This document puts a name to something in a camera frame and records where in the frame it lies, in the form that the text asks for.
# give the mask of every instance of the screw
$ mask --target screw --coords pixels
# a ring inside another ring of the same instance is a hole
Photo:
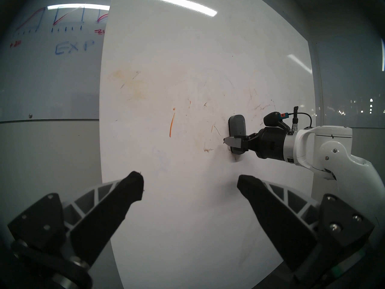
[[[337,233],[341,232],[341,227],[337,224],[330,224],[329,227],[331,228],[332,231],[335,231]]]
[[[353,215],[353,219],[358,222],[362,221],[362,217],[360,217],[359,215]]]

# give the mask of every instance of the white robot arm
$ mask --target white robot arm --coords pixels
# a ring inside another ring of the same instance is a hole
[[[322,178],[335,179],[338,197],[374,224],[369,241],[376,247],[385,231],[385,188],[376,169],[367,160],[351,155],[351,128],[317,126],[297,130],[297,110],[295,107],[292,113],[291,129],[282,121],[291,114],[273,112],[264,118],[267,127],[249,136],[246,136],[245,119],[235,115],[229,119],[230,137],[224,142],[231,146],[233,153],[253,150],[259,158],[283,160],[305,167]],[[310,164],[306,159],[306,144],[312,133],[315,140],[313,164]]]
[[[317,126],[288,132],[283,146],[286,162],[303,166],[325,179],[335,179],[338,197],[361,212],[375,226],[369,240],[375,247],[385,229],[385,187],[374,166],[351,154],[352,129]],[[306,142],[314,133],[313,164],[306,160]]]

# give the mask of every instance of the black cable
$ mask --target black cable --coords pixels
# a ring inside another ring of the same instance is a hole
[[[297,114],[303,114],[303,115],[308,115],[309,116],[309,118],[310,118],[310,126],[308,126],[308,127],[305,127],[304,129],[310,129],[310,128],[313,128],[312,126],[311,126],[311,123],[312,123],[312,119],[311,119],[311,116],[308,114],[308,113],[300,113],[300,112],[297,112]]]

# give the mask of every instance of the whiteboard wall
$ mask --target whiteboard wall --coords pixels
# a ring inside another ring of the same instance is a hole
[[[310,195],[313,173],[251,151],[235,156],[223,138],[234,114],[251,134],[268,113],[294,106],[315,121],[308,43],[262,0],[112,0],[102,180],[135,170],[145,190],[111,238],[125,288],[250,289],[282,262],[238,177]]]
[[[108,10],[48,6],[110,2],[27,2],[0,45],[0,121],[99,118]]]

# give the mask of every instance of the orange marker line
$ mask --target orange marker line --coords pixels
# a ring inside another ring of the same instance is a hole
[[[172,128],[172,123],[174,122],[174,117],[175,117],[175,113],[174,113],[174,115],[173,115],[173,117],[172,117],[172,120],[171,120],[171,125],[170,125],[170,137],[171,137],[171,128]]]

